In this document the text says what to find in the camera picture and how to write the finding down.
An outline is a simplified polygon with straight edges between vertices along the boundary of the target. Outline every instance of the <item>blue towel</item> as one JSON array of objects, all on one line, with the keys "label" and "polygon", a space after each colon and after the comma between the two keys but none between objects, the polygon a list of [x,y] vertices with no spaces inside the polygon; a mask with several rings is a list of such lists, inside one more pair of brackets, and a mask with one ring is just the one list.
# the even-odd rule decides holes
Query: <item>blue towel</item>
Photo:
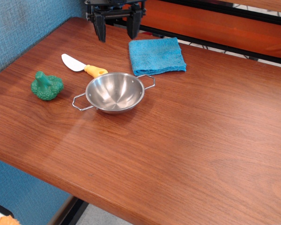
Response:
[{"label": "blue towel", "polygon": [[132,70],[136,76],[186,71],[176,37],[131,41],[129,53]]}]

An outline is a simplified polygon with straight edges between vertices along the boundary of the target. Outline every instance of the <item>broccoli floret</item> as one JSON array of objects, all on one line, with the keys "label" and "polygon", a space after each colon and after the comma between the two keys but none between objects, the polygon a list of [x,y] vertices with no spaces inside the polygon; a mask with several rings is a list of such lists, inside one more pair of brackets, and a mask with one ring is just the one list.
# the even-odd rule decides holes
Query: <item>broccoli floret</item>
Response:
[{"label": "broccoli floret", "polygon": [[36,79],[31,84],[31,91],[45,101],[54,99],[63,88],[61,78],[52,75],[46,76],[42,71],[36,73]]}]

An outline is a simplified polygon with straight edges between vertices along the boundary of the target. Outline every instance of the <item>broccoli stem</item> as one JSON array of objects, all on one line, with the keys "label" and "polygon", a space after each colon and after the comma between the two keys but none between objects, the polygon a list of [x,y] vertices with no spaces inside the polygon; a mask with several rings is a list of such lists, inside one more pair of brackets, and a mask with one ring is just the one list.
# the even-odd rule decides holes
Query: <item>broccoli stem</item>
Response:
[{"label": "broccoli stem", "polygon": [[49,81],[47,76],[42,71],[37,72],[36,80],[37,80],[38,86],[40,87],[41,91],[45,91],[50,86],[52,86],[52,82]]}]

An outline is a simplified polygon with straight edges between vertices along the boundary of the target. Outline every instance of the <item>textured blue panel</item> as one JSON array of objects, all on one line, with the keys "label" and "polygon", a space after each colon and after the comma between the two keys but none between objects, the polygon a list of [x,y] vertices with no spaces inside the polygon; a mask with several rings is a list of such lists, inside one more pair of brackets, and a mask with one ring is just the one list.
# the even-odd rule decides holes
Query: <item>textured blue panel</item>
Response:
[{"label": "textured blue panel", "polygon": [[84,0],[0,0],[0,71],[70,17],[85,16]]},{"label": "textured blue panel", "polygon": [[21,225],[47,224],[68,197],[68,193],[0,161],[0,205]]}]

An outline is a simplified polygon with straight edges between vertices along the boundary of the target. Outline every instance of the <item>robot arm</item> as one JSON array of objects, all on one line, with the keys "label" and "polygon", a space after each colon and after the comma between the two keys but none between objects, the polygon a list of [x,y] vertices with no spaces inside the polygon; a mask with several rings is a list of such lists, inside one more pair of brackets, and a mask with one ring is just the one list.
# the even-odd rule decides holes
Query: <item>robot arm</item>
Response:
[{"label": "robot arm", "polygon": [[[127,33],[131,39],[137,37],[140,30],[141,18],[146,13],[146,0],[86,0],[86,17],[95,27],[100,41],[105,42],[105,20],[127,17]],[[125,4],[129,9],[122,9]]]}]

